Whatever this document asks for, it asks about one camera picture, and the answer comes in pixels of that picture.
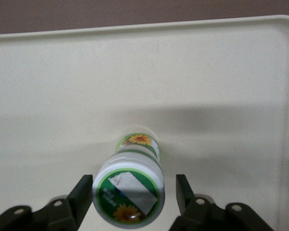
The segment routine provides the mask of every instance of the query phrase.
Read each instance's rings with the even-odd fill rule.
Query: white tray
[[[184,173],[289,231],[289,16],[0,35],[0,213],[69,193],[135,126],[158,137],[167,197],[140,230],[168,230]],[[96,227],[117,230],[91,206]]]

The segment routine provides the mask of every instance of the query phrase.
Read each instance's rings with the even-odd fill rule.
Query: screw
[[[55,206],[55,207],[58,207],[58,206],[60,206],[60,205],[62,205],[63,204],[63,202],[62,201],[56,201],[54,204],[53,204],[53,206]]]
[[[197,198],[197,199],[196,199],[196,203],[197,203],[198,205],[204,205],[206,202],[205,202],[202,198]]]
[[[239,205],[233,205],[231,208],[236,212],[241,212],[243,210]]]
[[[24,212],[24,209],[23,208],[19,208],[18,210],[15,210],[14,211],[14,214],[15,215],[18,215],[18,214],[21,214],[21,213],[23,213]]]

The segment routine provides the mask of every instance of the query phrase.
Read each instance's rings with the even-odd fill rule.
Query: sunflower
[[[138,213],[137,208],[135,208],[133,205],[126,207],[125,204],[120,204],[116,212],[113,214],[116,220],[128,223],[138,222],[140,220],[140,215],[141,213]]]
[[[129,137],[129,141],[132,143],[147,144],[147,145],[151,146],[150,137],[143,135],[143,134],[133,135],[133,136]]]

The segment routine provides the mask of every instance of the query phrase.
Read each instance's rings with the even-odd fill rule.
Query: bottle label
[[[153,216],[159,191],[145,173],[122,168],[107,174],[97,188],[101,211],[114,222],[135,224]]]
[[[117,145],[116,152],[122,150],[139,150],[145,152],[158,161],[160,159],[160,151],[155,140],[143,133],[134,133],[124,137]]]

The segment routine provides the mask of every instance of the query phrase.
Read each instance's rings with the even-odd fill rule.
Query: plastic bottle
[[[155,220],[165,201],[164,177],[155,140],[143,133],[123,138],[92,186],[93,203],[109,223],[125,229]]]

